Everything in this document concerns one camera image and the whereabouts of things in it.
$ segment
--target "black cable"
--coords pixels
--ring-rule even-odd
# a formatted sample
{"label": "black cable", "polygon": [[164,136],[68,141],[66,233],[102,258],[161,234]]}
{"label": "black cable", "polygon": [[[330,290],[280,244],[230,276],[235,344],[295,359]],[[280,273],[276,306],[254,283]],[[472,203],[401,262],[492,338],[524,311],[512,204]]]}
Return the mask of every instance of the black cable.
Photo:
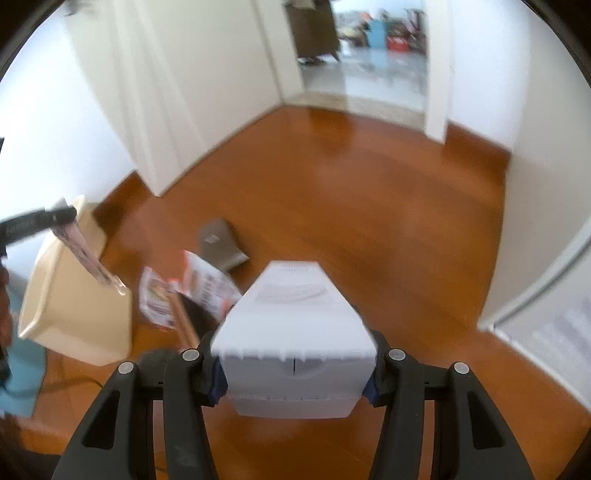
{"label": "black cable", "polygon": [[63,382],[55,382],[52,384],[49,384],[46,387],[43,387],[40,390],[37,390],[36,388],[32,388],[30,390],[20,390],[20,391],[13,391],[10,390],[6,387],[6,385],[3,385],[2,388],[4,389],[4,391],[7,393],[7,395],[11,398],[29,398],[29,397],[33,397],[35,395],[45,395],[47,393],[54,393],[60,390],[65,390],[66,388],[69,387],[75,387],[77,385],[83,385],[86,383],[94,383],[95,385],[97,385],[100,388],[103,388],[103,384],[100,383],[98,380],[92,378],[92,377],[76,377],[76,378],[70,378],[68,380],[64,380]]}

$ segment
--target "white plastic container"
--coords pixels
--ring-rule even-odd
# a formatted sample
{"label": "white plastic container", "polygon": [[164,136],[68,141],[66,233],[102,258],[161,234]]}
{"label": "white plastic container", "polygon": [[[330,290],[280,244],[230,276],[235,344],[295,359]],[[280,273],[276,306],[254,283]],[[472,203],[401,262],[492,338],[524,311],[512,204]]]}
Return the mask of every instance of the white plastic container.
{"label": "white plastic container", "polygon": [[315,262],[271,262],[219,328],[219,356],[240,415],[349,415],[375,368],[362,319]]}
{"label": "white plastic container", "polygon": [[[92,251],[100,256],[106,235],[84,197],[73,206]],[[50,233],[35,261],[25,291],[18,336],[92,365],[127,358],[131,348],[132,294],[103,287]]]}

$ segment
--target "brown chair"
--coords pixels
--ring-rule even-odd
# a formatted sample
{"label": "brown chair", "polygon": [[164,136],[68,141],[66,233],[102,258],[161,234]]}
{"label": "brown chair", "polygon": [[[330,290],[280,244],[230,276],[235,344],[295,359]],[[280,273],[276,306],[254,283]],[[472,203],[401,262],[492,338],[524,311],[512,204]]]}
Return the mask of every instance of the brown chair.
{"label": "brown chair", "polygon": [[328,0],[317,1],[315,10],[291,5],[286,5],[285,10],[298,58],[331,54],[339,59],[339,37]]}

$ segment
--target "gray object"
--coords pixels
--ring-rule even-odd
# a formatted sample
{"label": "gray object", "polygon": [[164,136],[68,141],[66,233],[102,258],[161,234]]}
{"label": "gray object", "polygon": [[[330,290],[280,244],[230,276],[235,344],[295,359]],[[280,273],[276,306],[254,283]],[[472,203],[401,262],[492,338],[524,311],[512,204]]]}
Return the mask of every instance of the gray object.
{"label": "gray object", "polygon": [[398,348],[393,348],[392,350],[390,350],[388,352],[388,355],[392,360],[397,360],[397,361],[401,361],[406,358],[406,353],[404,353],[404,351],[402,351]]}
{"label": "gray object", "polygon": [[134,365],[131,362],[123,362],[117,370],[119,370],[120,374],[128,374],[134,369]]}
{"label": "gray object", "polygon": [[201,258],[223,272],[248,260],[236,245],[230,225],[223,218],[213,220],[199,230],[199,245]]}
{"label": "gray object", "polygon": [[191,348],[190,350],[185,350],[183,352],[183,360],[185,360],[186,362],[192,362],[197,358],[199,358],[199,351],[195,350],[194,348]]}
{"label": "gray object", "polygon": [[462,375],[466,375],[470,371],[470,367],[468,367],[464,362],[456,362],[453,364],[453,369]]}

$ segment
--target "tiled floor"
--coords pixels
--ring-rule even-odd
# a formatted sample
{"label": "tiled floor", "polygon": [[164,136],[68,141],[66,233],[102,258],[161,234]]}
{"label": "tiled floor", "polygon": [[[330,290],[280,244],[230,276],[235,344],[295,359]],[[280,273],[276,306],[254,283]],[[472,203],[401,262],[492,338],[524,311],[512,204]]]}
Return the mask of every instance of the tiled floor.
{"label": "tiled floor", "polygon": [[367,116],[402,125],[413,130],[423,131],[425,127],[425,114],[410,108],[404,108],[391,102],[380,102],[371,98],[340,95],[323,92],[304,92],[288,99],[290,105],[313,106],[325,110],[352,113],[354,115]]}
{"label": "tiled floor", "polygon": [[424,55],[342,44],[340,63],[330,55],[321,58],[325,63],[320,66],[301,66],[306,92],[379,100],[424,112]]}

